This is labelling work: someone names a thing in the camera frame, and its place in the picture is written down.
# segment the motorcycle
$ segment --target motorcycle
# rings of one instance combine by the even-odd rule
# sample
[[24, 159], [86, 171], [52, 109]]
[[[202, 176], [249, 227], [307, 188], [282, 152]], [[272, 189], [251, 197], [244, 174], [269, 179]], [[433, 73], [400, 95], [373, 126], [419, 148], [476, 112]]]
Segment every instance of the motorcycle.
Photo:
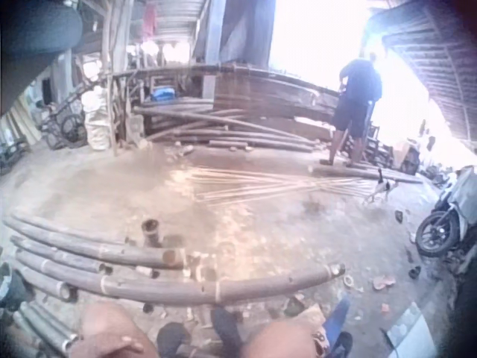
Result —
[[442, 257], [466, 239], [477, 226], [477, 174], [474, 167], [462, 170], [453, 186], [441, 193], [431, 215], [416, 232], [418, 252], [426, 257]]

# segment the man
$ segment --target man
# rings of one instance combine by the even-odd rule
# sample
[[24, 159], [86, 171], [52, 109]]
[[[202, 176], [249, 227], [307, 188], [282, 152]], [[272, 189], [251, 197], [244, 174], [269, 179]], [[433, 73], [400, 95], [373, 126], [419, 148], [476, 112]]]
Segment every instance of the man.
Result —
[[320, 160], [321, 164], [333, 165], [336, 151], [348, 127], [350, 127], [350, 135], [354, 140], [350, 165], [360, 161], [367, 112], [370, 104], [377, 102], [382, 96], [381, 77], [374, 69], [375, 62], [376, 55], [371, 53], [369, 60], [361, 58], [353, 60], [341, 70], [341, 87], [344, 87], [345, 78], [348, 81], [345, 92], [339, 98], [333, 117], [336, 131], [329, 150], [329, 160]]

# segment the blue object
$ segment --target blue object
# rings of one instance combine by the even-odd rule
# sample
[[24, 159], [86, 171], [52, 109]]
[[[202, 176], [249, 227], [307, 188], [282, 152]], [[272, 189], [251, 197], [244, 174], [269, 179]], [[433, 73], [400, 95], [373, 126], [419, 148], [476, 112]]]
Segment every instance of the blue object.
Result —
[[170, 101], [176, 98], [176, 91], [173, 87], [160, 87], [151, 93], [151, 100], [155, 102]]
[[348, 311], [350, 310], [350, 299], [345, 296], [336, 305], [335, 310], [329, 315], [328, 319], [323, 323], [323, 328], [326, 331], [326, 337], [329, 342], [329, 348], [332, 351], [333, 347], [340, 336], [341, 330], [344, 326], [344, 321]]

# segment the wheel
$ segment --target wheel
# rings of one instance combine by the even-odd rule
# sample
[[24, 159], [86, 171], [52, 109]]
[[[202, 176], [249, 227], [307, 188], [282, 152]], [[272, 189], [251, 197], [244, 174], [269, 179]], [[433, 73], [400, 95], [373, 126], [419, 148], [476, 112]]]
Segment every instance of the wheel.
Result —
[[440, 257], [458, 243], [459, 220], [455, 213], [450, 213], [437, 227], [434, 226], [445, 214], [445, 211], [432, 213], [419, 225], [416, 246], [421, 255]]
[[70, 148], [79, 148], [87, 144], [86, 128], [83, 117], [79, 114], [66, 116], [60, 125], [60, 132]]

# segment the concrete floor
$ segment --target concrete floor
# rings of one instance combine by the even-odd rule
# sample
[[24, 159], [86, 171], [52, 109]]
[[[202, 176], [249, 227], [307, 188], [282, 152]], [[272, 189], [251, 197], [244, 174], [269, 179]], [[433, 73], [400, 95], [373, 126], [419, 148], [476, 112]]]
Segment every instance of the concrete floor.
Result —
[[[416, 281], [408, 277], [408, 270], [420, 264], [409, 232], [415, 232], [437, 198], [429, 185], [402, 184], [391, 193], [388, 203], [369, 205], [352, 196], [296, 192], [210, 206], [198, 202], [197, 194], [224, 186], [189, 180], [187, 173], [193, 167], [309, 176], [308, 167], [316, 166], [323, 154], [265, 149], [232, 153], [196, 148], [187, 157], [174, 158], [176, 150], [154, 146], [144, 151], [124, 151], [114, 158], [110, 152], [89, 148], [52, 152], [39, 145], [9, 175], [0, 178], [1, 214], [18, 208], [70, 227], [103, 231], [112, 237], [126, 234], [138, 245], [142, 221], [157, 218], [165, 235], [181, 235], [190, 251], [215, 258], [221, 277], [236, 280], [312, 267], [315, 263], [343, 262], [354, 279], [354, 289], [347, 289], [338, 279], [305, 290], [300, 298], [306, 305], [319, 303], [327, 315], [342, 295], [351, 296], [346, 329], [355, 341], [352, 357], [386, 357], [391, 349], [382, 330], [389, 329], [412, 301], [423, 310], [435, 340], [442, 337], [446, 288], [434, 279], [435, 264], [428, 263]], [[364, 186], [370, 189], [374, 185], [369, 181]], [[404, 212], [402, 224], [394, 218], [395, 210]], [[0, 227], [0, 245], [11, 254], [8, 238], [12, 233]], [[234, 246], [233, 260], [221, 260], [224, 242]], [[414, 263], [409, 262], [406, 248]], [[376, 292], [371, 280], [382, 274], [394, 276], [397, 283]], [[162, 275], [167, 276], [183, 277], [180, 272]], [[76, 304], [62, 304], [54, 298], [44, 302], [62, 313], [70, 326], [78, 328], [83, 305], [104, 299], [80, 292]], [[278, 297], [230, 308], [246, 312], [247, 326], [270, 321], [268, 310], [281, 312], [285, 302], [285, 297]], [[381, 312], [382, 304], [389, 305], [389, 313]], [[187, 321], [189, 316], [192, 320], [188, 327], [192, 329], [194, 320], [204, 312], [194, 309], [191, 317], [185, 307], [157, 307], [146, 315], [134, 304], [124, 305], [152, 340], [169, 321]], [[195, 343], [200, 344], [201, 337], [194, 335]]]

